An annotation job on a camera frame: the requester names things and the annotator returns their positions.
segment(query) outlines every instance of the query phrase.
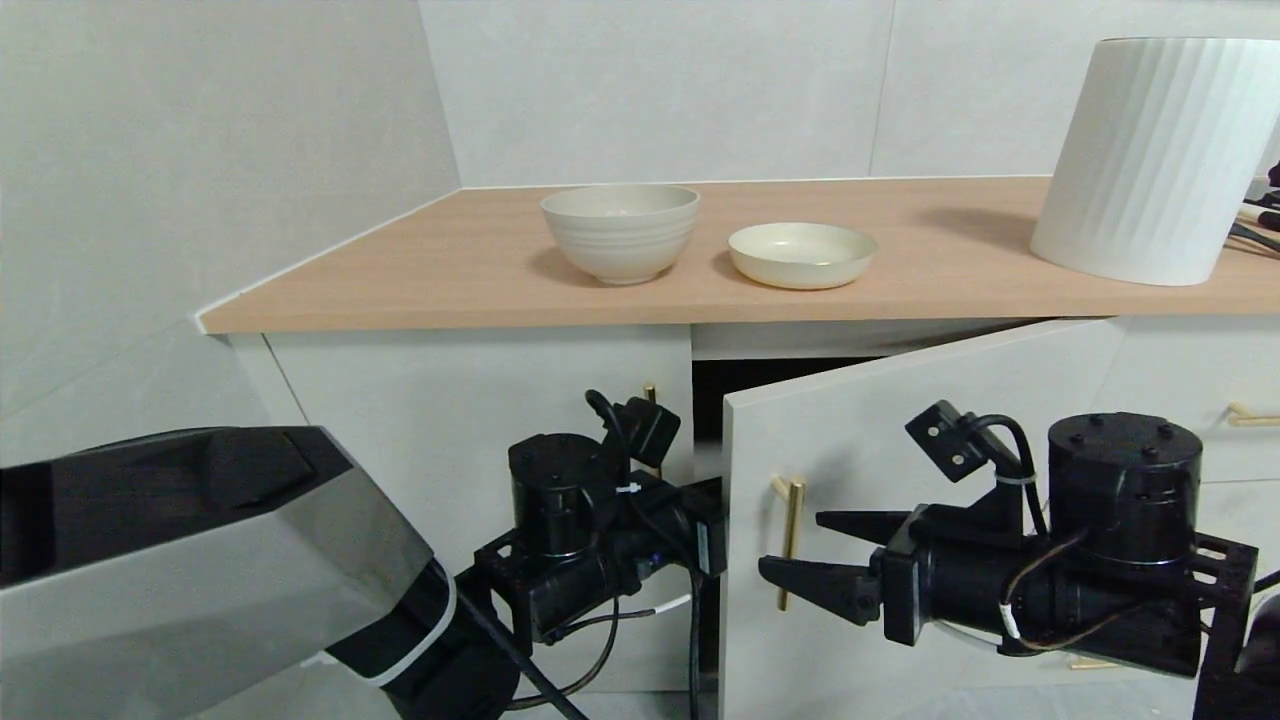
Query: white wall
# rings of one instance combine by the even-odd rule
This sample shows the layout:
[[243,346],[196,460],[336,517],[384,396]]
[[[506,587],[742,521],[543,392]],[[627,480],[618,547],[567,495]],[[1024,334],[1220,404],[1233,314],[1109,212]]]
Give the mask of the white wall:
[[1097,40],[1280,38],[1268,0],[419,4],[466,187],[1048,174]]
[[189,315],[458,184],[406,3],[5,3],[0,452],[264,421]]

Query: gold cabinet handle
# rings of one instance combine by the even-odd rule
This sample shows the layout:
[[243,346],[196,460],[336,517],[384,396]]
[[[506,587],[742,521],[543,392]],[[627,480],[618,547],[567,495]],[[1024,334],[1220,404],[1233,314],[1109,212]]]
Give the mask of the gold cabinet handle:
[[[791,560],[795,557],[796,547],[800,544],[800,518],[804,510],[804,478],[791,478],[783,480],[773,475],[771,480],[773,492],[787,502],[787,524],[782,530],[782,557]],[[790,605],[791,593],[778,588],[778,610],[786,612]]]
[[1093,657],[1079,657],[1070,665],[1071,670],[1106,670],[1108,667],[1119,667],[1115,662],[1107,662],[1106,660],[1096,660]]
[[[653,383],[645,383],[644,384],[644,398],[648,400],[649,402],[658,402],[658,386],[655,386]],[[657,468],[654,468],[653,469],[653,474],[658,475],[658,479],[660,480],[662,479],[662,465],[658,465]]]
[[1280,415],[1254,415],[1239,402],[1226,406],[1226,424],[1233,428],[1280,428]]

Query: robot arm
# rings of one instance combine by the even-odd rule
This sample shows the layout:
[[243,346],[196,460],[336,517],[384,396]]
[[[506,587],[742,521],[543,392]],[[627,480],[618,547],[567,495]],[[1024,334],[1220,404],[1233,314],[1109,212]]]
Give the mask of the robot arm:
[[186,717],[326,651],[407,720],[498,717],[534,643],[667,564],[723,570],[719,498],[630,471],[660,464],[680,420],[604,407],[604,442],[511,448],[515,529],[456,578],[320,428],[180,430],[5,469],[0,715]]
[[[1196,532],[1199,439],[1161,418],[1068,418],[1050,439],[1052,528],[1023,534],[1034,464],[991,425],[942,401],[906,425],[951,482],[993,461],[996,487],[969,507],[819,512],[820,527],[873,542],[868,566],[763,557],[764,579],[858,625],[914,646],[931,620],[1001,637],[998,652],[1053,650],[1184,676],[1199,673],[1196,717],[1268,717],[1280,700],[1280,602],[1261,607],[1244,647],[1257,548]],[[1034,498],[1033,492],[1027,492]],[[1033,516],[1038,514],[1033,501]],[[1204,583],[1196,574],[1211,575]],[[1212,628],[1201,610],[1212,607]],[[1202,630],[1208,643],[1201,664]]]

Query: countertop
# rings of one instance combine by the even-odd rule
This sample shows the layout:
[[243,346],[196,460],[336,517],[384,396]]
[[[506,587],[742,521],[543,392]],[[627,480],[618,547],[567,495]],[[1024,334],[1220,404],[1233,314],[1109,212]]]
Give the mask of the countertop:
[[[463,190],[207,310],[206,332],[1280,313],[1280,260],[1228,245],[1185,288],[1066,270],[1028,250],[1047,177],[696,183],[689,249],[657,279],[611,287],[556,249],[539,201],[559,188]],[[741,277],[736,229],[833,223],[881,243],[827,291]]]

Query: white pleated lamp shade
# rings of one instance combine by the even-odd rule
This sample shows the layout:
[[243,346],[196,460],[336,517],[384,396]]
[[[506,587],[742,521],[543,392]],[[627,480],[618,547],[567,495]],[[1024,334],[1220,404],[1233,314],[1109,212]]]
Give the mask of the white pleated lamp shade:
[[1277,118],[1280,41],[1098,42],[1032,252],[1119,281],[1207,281]]

